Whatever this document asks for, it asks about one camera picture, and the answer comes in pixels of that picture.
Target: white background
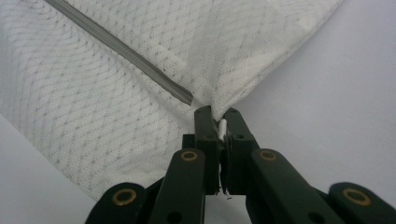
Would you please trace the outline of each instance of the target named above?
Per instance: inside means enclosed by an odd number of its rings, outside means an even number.
[[[395,12],[394,0],[346,0],[235,106],[260,146],[315,188],[354,182],[394,207]],[[94,203],[0,116],[1,224],[84,223]],[[206,197],[205,214],[205,223],[249,223],[243,197]]]

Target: diamond grid pattern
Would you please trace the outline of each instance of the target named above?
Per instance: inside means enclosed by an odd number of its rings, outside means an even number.
[[[67,0],[190,90],[215,118],[340,0]],[[0,3],[0,112],[93,198],[164,175],[194,108],[43,0]]]

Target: clamp jaw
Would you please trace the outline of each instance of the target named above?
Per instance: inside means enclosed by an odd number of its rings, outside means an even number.
[[[309,186],[279,152],[259,147],[237,110],[221,122],[210,106],[194,116],[195,134],[183,135],[166,176],[147,189],[114,186],[86,224],[204,223],[205,196],[220,185],[224,193],[247,196],[254,224],[396,223],[396,210],[364,187],[339,183],[325,194]]]

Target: white fabric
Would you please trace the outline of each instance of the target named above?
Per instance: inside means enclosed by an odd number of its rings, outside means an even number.
[[[69,0],[218,119],[341,0]],[[0,3],[0,112],[93,198],[162,177],[193,132],[182,104],[43,0]]]

